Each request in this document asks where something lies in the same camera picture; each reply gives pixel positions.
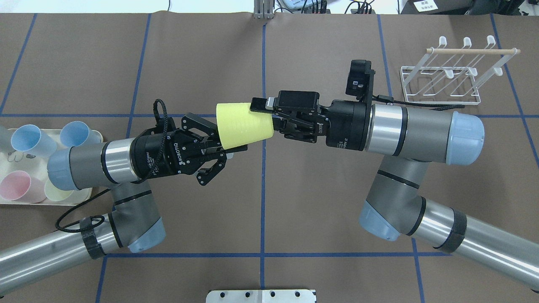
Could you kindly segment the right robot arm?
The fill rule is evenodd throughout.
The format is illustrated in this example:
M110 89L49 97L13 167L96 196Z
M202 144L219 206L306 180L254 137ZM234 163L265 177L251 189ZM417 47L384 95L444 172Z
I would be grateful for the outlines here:
M431 163L470 165L483 149L485 131L473 115L393 105L373 105L372 92L355 101L319 104L312 91L282 90L253 98L252 113L273 114L273 128L285 138L381 154L383 159L359 218L368 232L385 240L406 235L433 249L464 257L538 292L538 245L419 192Z

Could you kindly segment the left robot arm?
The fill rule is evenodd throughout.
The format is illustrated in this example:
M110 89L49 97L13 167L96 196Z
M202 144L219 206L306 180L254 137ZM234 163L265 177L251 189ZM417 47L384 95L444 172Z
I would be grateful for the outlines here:
M155 115L139 136L71 146L51 155L48 178L63 191L104 187L73 205L54 232L1 251L1 295L127 247L140 253L164 241L166 231L148 180L185 174L200 185L227 162L215 123L188 113L179 127Z

